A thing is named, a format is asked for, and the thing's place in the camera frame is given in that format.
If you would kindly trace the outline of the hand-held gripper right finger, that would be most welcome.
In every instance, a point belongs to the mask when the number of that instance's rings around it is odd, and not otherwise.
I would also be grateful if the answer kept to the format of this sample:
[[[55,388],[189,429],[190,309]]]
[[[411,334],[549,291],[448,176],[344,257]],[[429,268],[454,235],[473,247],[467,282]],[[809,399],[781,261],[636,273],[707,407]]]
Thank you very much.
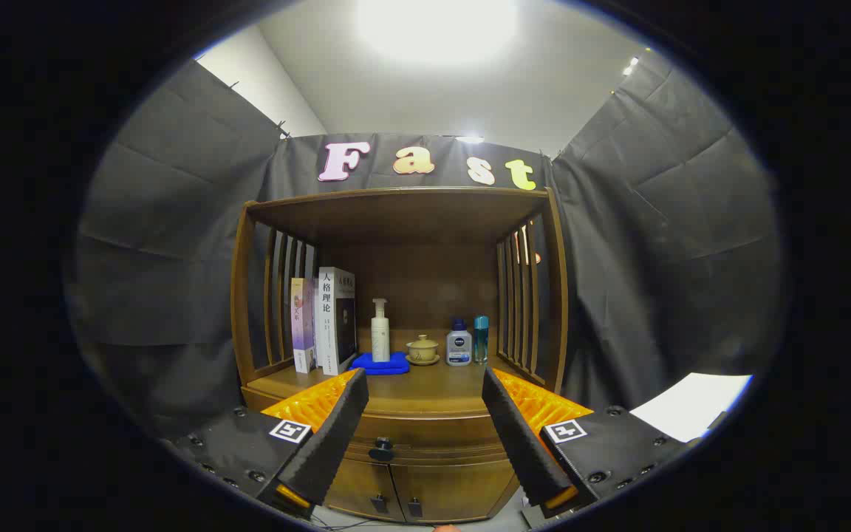
[[[482,399],[544,518],[628,491],[690,448],[621,406],[591,410],[496,368],[485,370]]]

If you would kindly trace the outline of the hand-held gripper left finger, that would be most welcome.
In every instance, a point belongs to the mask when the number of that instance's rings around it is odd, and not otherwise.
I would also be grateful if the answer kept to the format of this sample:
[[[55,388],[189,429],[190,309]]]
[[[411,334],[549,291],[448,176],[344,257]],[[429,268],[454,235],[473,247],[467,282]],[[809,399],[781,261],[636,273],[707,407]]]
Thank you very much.
[[[229,408],[170,448],[233,491],[307,518],[327,498],[368,400],[366,371],[355,368],[263,410]]]

